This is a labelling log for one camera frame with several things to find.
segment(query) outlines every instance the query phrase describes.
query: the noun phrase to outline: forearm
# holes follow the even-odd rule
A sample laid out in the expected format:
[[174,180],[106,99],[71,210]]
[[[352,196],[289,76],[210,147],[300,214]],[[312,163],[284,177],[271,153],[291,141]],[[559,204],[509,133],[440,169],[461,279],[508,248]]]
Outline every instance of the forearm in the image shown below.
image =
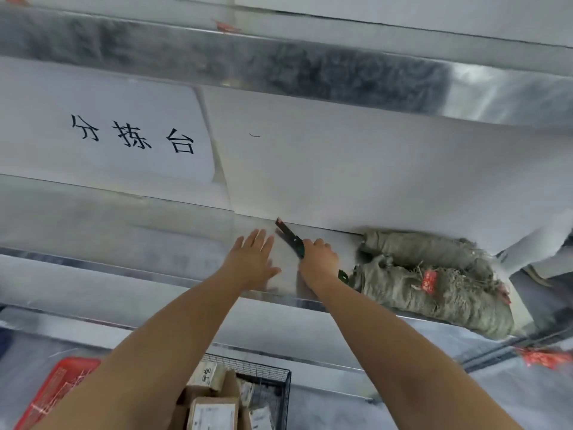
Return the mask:
[[451,358],[336,278],[313,284],[401,430],[520,427]]
[[97,416],[94,428],[105,421],[110,429],[141,428],[134,419],[142,418],[147,428],[161,425],[155,421],[170,415],[240,293],[241,285],[221,272],[186,291],[121,342],[39,428],[64,428],[62,417],[71,416],[82,416],[87,428],[91,415]]

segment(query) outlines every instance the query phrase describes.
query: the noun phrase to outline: black wire basket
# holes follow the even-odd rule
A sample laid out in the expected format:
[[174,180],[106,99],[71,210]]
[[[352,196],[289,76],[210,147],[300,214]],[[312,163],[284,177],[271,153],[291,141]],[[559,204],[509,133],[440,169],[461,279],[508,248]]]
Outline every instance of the black wire basket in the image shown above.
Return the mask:
[[235,370],[239,379],[253,383],[255,388],[251,407],[268,406],[276,430],[287,429],[290,370],[215,354],[205,354],[203,360],[221,363],[226,368]]

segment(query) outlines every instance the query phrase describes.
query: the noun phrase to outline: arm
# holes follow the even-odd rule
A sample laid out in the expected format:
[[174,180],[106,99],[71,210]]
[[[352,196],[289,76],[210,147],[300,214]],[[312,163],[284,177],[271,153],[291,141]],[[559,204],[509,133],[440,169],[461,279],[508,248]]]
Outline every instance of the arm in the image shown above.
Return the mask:
[[438,347],[340,282],[330,245],[306,239],[304,251],[304,280],[330,311],[400,430],[521,429]]
[[177,398],[240,296],[280,272],[267,264],[273,237],[255,230],[223,266],[129,335],[58,403],[37,430],[166,428]]

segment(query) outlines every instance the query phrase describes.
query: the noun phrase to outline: red crate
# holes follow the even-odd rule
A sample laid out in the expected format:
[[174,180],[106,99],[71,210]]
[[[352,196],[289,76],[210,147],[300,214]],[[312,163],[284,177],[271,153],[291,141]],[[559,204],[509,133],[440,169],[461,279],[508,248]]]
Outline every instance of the red crate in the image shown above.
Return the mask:
[[47,376],[44,384],[26,408],[14,430],[28,430],[50,412],[72,388],[94,371],[101,361],[88,358],[64,358]]

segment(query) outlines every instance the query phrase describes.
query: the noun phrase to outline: finger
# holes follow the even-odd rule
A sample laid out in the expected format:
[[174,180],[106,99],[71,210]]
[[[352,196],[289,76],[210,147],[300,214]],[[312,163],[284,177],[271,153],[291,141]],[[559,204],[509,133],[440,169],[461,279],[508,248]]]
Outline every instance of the finger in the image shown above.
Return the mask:
[[274,236],[270,236],[269,238],[267,238],[267,241],[265,242],[265,245],[262,247],[261,252],[266,256],[269,257],[270,255],[270,251],[273,248],[273,243],[275,242],[275,237]]
[[249,234],[249,236],[245,240],[245,247],[246,248],[249,248],[253,245],[254,239],[257,237],[257,234],[258,234],[258,229],[254,229],[254,231],[252,231]]
[[265,243],[265,236],[267,235],[267,231],[262,229],[259,233],[257,238],[254,239],[253,242],[253,249],[258,251],[261,250],[262,245]]
[[271,267],[268,270],[267,277],[268,277],[268,279],[270,279],[271,277],[275,277],[280,272],[282,272],[282,270],[279,267]]
[[241,247],[243,247],[243,240],[245,238],[243,236],[240,236],[239,238],[237,238],[237,240],[235,241],[235,244],[233,244],[233,249],[240,249]]

